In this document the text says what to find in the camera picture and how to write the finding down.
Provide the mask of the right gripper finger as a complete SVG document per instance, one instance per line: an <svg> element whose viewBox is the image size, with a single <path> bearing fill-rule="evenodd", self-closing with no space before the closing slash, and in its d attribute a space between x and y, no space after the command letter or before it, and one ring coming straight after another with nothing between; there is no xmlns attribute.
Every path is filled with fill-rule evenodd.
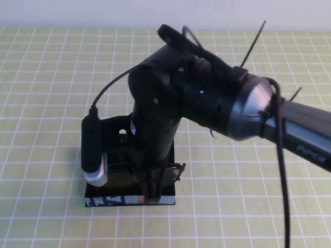
<svg viewBox="0 0 331 248"><path fill-rule="evenodd" d="M165 173L165 166L155 168L151 171L151 203L156 204L161 199L161 191L163 184L163 177Z"/></svg>
<svg viewBox="0 0 331 248"><path fill-rule="evenodd" d="M143 170L139 172L139 181L144 194L145 202L150 203L152 200L152 181L150 171Z"/></svg>

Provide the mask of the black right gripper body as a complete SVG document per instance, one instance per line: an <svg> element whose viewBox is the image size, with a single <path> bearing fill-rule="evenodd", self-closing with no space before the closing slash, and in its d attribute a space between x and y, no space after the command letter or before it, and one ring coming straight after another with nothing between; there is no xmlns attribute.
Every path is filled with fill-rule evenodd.
<svg viewBox="0 0 331 248"><path fill-rule="evenodd" d="M137 168L160 167L166 161L180 121L181 118L131 114L129 142Z"/></svg>

